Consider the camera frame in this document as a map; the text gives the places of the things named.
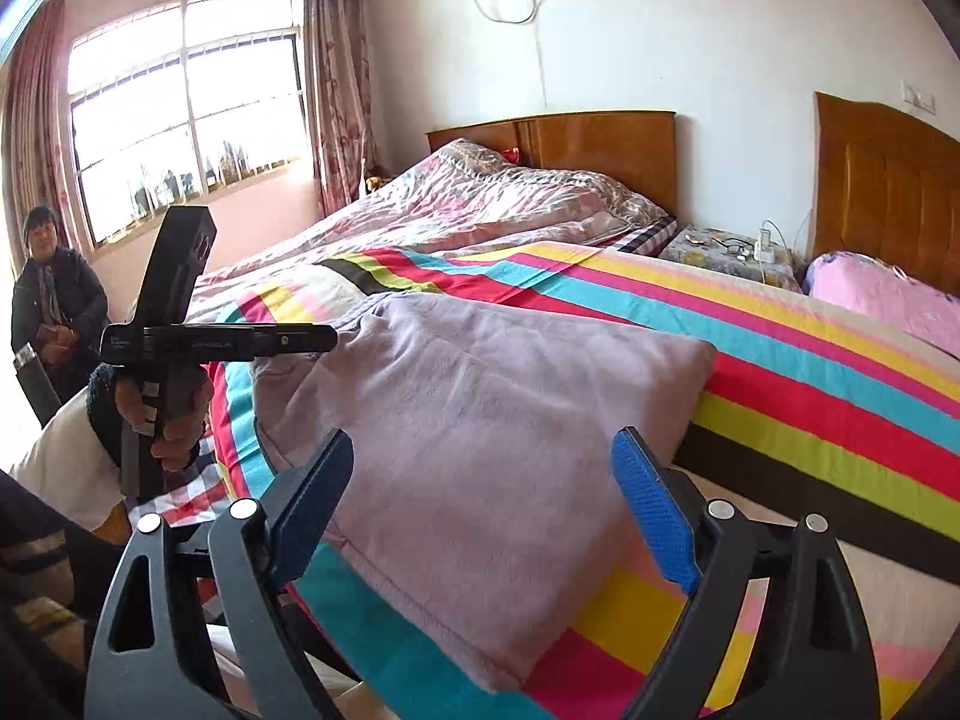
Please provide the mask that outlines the white wall socket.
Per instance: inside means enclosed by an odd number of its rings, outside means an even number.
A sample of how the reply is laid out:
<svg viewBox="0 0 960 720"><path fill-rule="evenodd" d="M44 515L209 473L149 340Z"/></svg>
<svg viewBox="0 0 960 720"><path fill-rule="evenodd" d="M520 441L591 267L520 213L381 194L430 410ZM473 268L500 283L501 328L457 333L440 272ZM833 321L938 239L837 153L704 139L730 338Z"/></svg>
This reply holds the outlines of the white wall socket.
<svg viewBox="0 0 960 720"><path fill-rule="evenodd" d="M911 83L901 83L901 101L907 106L916 110L922 110L926 114L934 115L937 112L935 107L935 98L932 93L924 93L918 86Z"/></svg>

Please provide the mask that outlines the pink bed sheet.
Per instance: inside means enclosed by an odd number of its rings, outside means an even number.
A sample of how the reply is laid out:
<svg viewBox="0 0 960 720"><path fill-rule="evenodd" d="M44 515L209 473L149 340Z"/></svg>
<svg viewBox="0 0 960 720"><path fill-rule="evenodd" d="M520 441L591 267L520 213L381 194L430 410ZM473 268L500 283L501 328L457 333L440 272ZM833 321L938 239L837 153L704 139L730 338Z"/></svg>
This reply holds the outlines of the pink bed sheet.
<svg viewBox="0 0 960 720"><path fill-rule="evenodd" d="M838 250L807 266L804 291L811 298L885 323L958 358L957 296L908 277L900 266Z"/></svg>

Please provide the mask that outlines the white power strip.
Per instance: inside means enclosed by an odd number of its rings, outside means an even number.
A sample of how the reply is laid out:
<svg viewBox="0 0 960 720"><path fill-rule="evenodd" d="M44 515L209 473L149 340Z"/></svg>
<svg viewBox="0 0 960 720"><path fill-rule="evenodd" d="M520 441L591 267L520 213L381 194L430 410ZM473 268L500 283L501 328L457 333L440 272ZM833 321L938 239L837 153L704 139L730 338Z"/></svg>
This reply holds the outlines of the white power strip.
<svg viewBox="0 0 960 720"><path fill-rule="evenodd" d="M771 232L762 227L754 243L754 259L761 265L773 265L776 262L776 250L771 241Z"/></svg>

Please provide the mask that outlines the lilac sweatpants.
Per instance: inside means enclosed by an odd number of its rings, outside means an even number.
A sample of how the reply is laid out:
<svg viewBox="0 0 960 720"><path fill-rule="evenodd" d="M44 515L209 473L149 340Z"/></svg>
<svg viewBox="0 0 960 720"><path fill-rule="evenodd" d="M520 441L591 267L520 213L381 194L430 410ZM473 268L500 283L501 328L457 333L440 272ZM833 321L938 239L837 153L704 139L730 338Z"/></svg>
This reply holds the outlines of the lilac sweatpants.
<svg viewBox="0 0 960 720"><path fill-rule="evenodd" d="M347 433L332 546L479 688L520 688L633 538L615 434L669 461L715 348L431 293L376 294L335 330L330 353L252 367L263 455L286 470Z"/></svg>

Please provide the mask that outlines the seated person dark jacket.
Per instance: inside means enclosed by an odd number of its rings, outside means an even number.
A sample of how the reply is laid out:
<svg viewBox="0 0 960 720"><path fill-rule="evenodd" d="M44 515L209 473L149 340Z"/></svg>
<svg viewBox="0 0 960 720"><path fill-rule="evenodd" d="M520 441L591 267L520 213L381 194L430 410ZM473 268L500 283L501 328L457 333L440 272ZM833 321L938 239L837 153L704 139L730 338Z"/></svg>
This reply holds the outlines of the seated person dark jacket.
<svg viewBox="0 0 960 720"><path fill-rule="evenodd" d="M28 213L23 232L28 260L11 296L11 349L18 353L29 344L65 403L101 362L107 294L83 255L60 244L48 206Z"/></svg>

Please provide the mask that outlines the pink floral curtain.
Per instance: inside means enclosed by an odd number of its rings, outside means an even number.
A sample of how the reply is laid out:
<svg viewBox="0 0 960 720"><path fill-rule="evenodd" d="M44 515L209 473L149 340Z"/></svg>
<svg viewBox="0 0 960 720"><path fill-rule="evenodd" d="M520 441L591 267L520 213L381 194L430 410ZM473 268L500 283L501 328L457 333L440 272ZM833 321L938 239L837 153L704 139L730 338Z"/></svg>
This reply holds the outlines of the pink floral curtain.
<svg viewBox="0 0 960 720"><path fill-rule="evenodd" d="M364 0L301 0L304 102L319 213L358 199L374 166Z"/></svg>

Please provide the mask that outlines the left wooden headboard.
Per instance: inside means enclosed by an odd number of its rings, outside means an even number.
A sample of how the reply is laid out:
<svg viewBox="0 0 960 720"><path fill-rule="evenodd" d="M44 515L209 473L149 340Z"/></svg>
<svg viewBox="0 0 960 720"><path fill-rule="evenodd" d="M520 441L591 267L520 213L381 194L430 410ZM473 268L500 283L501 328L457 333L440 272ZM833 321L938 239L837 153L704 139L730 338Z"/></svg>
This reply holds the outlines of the left wooden headboard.
<svg viewBox="0 0 960 720"><path fill-rule="evenodd" d="M669 110L594 110L440 128L430 151L466 138L493 151L516 148L523 166L602 172L670 215L679 213L677 119Z"/></svg>

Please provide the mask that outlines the nightstand with floral cloth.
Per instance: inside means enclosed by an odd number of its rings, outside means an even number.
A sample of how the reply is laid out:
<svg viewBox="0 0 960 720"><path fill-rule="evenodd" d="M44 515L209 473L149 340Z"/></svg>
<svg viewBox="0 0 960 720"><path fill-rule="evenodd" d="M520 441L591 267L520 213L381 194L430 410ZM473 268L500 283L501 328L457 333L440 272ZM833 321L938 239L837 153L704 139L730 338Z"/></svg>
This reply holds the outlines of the nightstand with floral cloth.
<svg viewBox="0 0 960 720"><path fill-rule="evenodd" d="M716 271L731 277L800 293L793 252L773 242L776 262L761 265L754 259L755 238L737 236L712 227L687 226L664 247L662 260Z"/></svg>

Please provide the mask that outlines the window with bars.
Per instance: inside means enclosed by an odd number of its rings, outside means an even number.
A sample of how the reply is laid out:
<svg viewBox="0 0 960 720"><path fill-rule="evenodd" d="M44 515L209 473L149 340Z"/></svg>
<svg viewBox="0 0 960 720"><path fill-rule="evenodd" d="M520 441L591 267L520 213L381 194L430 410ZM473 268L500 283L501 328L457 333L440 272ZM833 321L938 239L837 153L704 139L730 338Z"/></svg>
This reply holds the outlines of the window with bars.
<svg viewBox="0 0 960 720"><path fill-rule="evenodd" d="M73 41L67 94L94 245L308 151L299 0L171 0Z"/></svg>

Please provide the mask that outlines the right wooden headboard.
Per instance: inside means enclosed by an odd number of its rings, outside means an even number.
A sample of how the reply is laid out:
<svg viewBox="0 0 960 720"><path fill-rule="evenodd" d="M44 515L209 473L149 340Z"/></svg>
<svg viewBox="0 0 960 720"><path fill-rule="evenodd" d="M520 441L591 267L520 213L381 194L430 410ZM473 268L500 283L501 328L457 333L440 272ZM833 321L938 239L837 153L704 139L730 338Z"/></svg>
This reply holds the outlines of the right wooden headboard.
<svg viewBox="0 0 960 720"><path fill-rule="evenodd" d="M901 110L822 91L815 139L809 255L869 255L957 294L960 143Z"/></svg>

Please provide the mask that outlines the wooden headboard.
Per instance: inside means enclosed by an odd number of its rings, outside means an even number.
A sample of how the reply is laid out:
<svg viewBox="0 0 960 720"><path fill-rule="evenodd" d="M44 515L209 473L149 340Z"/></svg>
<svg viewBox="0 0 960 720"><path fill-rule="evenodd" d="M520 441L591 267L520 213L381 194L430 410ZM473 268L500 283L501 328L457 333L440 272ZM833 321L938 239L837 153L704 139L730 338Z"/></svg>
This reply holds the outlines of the wooden headboard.
<svg viewBox="0 0 960 720"><path fill-rule="evenodd" d="M430 151L466 138L493 151L516 148L523 166L602 172L670 215L679 213L677 119L669 110L594 110L440 128Z"/></svg>
<svg viewBox="0 0 960 720"><path fill-rule="evenodd" d="M822 91L815 139L809 255L869 255L957 294L960 143L901 110Z"/></svg>

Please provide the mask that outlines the floral pink comforter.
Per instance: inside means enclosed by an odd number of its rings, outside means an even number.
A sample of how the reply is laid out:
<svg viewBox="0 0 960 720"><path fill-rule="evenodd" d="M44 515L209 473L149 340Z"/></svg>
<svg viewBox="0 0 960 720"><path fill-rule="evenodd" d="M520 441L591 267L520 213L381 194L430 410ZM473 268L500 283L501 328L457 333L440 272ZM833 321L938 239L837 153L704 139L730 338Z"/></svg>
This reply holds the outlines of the floral pink comforter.
<svg viewBox="0 0 960 720"><path fill-rule="evenodd" d="M670 211L602 172L518 166L457 138L296 236L206 275L195 294L210 298L345 252L477 254L540 239L592 244L672 221Z"/></svg>

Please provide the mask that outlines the left pink curtain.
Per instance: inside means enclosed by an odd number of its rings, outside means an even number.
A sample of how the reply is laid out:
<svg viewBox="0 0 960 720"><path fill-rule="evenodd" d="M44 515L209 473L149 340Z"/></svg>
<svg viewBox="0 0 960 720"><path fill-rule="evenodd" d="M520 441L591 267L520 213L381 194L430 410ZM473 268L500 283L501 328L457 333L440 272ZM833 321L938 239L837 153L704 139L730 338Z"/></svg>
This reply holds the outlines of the left pink curtain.
<svg viewBox="0 0 960 720"><path fill-rule="evenodd" d="M36 206L53 213L62 242L75 241L60 133L65 80L65 0L47 0L13 46L2 93L2 200L11 265L28 260L25 222Z"/></svg>

